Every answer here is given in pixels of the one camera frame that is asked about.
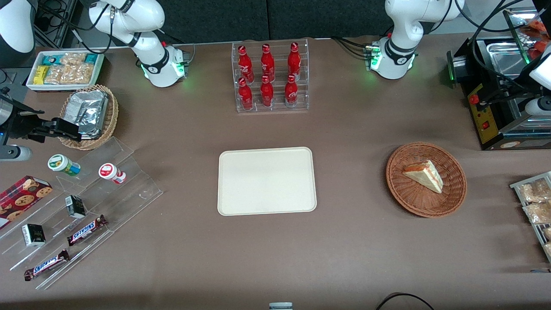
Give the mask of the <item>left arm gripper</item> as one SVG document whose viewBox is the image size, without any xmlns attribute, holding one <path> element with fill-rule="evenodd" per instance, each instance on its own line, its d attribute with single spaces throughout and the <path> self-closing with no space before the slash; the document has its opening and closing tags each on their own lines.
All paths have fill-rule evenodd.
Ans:
<svg viewBox="0 0 551 310">
<path fill-rule="evenodd" d="M 518 98 L 531 97 L 532 93 L 550 92 L 551 90 L 551 59 L 539 57 L 526 65 L 515 82 L 520 86 L 507 85 L 502 88 L 502 95 L 478 96 L 477 105 L 486 106 L 499 102 L 508 102 Z"/>
</svg>

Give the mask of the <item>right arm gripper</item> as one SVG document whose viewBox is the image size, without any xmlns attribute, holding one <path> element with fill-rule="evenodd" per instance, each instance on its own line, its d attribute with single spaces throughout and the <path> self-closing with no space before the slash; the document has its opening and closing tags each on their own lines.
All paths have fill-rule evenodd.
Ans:
<svg viewBox="0 0 551 310">
<path fill-rule="evenodd" d="M 8 143 L 8 139 L 25 139 L 44 143 L 46 137 L 81 141 L 79 126 L 63 118 L 43 121 L 39 118 L 41 114 L 45 114 L 45 112 L 30 108 L 8 95 L 2 95 L 1 143 Z M 36 129 L 37 127 L 42 127 L 43 131 Z"/>
</svg>

